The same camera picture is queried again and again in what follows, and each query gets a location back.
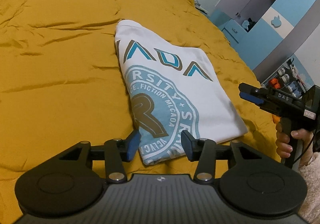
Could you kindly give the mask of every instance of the pink fuzzy sleeve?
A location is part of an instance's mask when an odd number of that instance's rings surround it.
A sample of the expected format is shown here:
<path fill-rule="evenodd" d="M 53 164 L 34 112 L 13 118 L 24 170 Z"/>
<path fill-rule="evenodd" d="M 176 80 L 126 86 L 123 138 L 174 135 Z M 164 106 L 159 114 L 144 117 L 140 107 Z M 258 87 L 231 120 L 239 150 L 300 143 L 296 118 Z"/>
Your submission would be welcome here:
<path fill-rule="evenodd" d="M 314 153 L 315 160 L 299 169 L 308 186 L 299 215 L 311 224 L 320 224 L 320 153 Z"/>

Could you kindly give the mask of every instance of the yellow bedsheet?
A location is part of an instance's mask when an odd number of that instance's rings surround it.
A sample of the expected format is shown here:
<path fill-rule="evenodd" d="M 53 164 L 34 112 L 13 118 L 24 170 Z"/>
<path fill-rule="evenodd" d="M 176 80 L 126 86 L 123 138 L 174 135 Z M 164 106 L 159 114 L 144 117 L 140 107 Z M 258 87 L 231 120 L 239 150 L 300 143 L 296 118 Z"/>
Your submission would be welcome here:
<path fill-rule="evenodd" d="M 92 145 L 132 131 L 129 98 L 114 49 L 121 19 L 170 43 L 203 49 L 250 132 L 242 141 L 278 160 L 271 115 L 239 98 L 258 86 L 252 71 L 193 0 L 0 0 L 0 223 L 20 215 L 14 184 L 26 170 L 81 140 Z M 185 157 L 128 174 L 190 173 Z M 94 164 L 103 176 L 103 163 Z M 217 165 L 219 177 L 227 166 Z"/>

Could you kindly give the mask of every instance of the white label sticker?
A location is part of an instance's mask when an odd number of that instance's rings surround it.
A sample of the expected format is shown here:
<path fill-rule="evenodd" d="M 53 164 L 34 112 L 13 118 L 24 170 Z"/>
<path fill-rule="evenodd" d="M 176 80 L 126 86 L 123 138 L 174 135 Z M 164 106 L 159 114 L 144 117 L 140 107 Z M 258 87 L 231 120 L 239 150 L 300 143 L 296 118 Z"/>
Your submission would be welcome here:
<path fill-rule="evenodd" d="M 310 119 L 313 119 L 315 120 L 316 119 L 316 114 L 311 112 L 311 111 L 308 111 L 308 110 L 304 110 L 304 116 L 310 118 Z"/>

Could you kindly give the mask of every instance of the folded white sweatshirt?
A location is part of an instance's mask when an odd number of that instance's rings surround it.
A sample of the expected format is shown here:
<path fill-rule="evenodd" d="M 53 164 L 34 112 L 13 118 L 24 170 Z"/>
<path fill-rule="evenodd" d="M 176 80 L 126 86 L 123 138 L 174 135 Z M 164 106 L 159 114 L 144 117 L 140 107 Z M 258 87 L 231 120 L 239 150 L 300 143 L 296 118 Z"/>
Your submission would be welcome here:
<path fill-rule="evenodd" d="M 314 153 L 315 160 L 299 169 L 305 179 L 308 192 L 299 215 L 311 224 L 320 224 L 320 153 Z"/>
<path fill-rule="evenodd" d="M 115 44 L 144 164 L 184 155 L 183 130 L 217 143 L 247 133 L 201 49 L 174 46 L 131 20 L 119 22 Z"/>

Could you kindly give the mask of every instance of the human hand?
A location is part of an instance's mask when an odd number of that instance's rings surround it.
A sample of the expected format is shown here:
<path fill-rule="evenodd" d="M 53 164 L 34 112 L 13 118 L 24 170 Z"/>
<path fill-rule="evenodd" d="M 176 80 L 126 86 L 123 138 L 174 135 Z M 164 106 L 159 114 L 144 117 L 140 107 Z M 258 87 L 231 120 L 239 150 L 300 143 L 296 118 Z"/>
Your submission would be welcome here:
<path fill-rule="evenodd" d="M 288 145 L 288 143 L 290 141 L 290 137 L 282 132 L 282 126 L 281 126 L 280 122 L 276 125 L 276 131 L 277 131 L 277 134 L 276 134 L 276 136 L 277 136 L 277 140 L 276 140 L 277 150 L 276 150 L 276 152 L 281 158 L 288 158 L 288 157 L 290 157 L 290 153 L 292 152 L 292 147 L 290 145 Z M 303 149 L 302 150 L 304 151 L 306 149 L 306 147 L 308 146 L 308 144 L 310 143 L 310 141 L 313 137 L 313 133 L 309 132 L 305 129 L 299 129 L 297 131 L 292 131 L 291 136 L 295 139 L 302 139 L 303 140 Z M 300 163 L 299 163 L 299 168 L 306 165 L 310 161 L 312 155 L 313 155 L 313 151 L 312 151 L 312 144 L 311 144 L 310 147 L 308 148 L 308 150 L 301 157 Z"/>

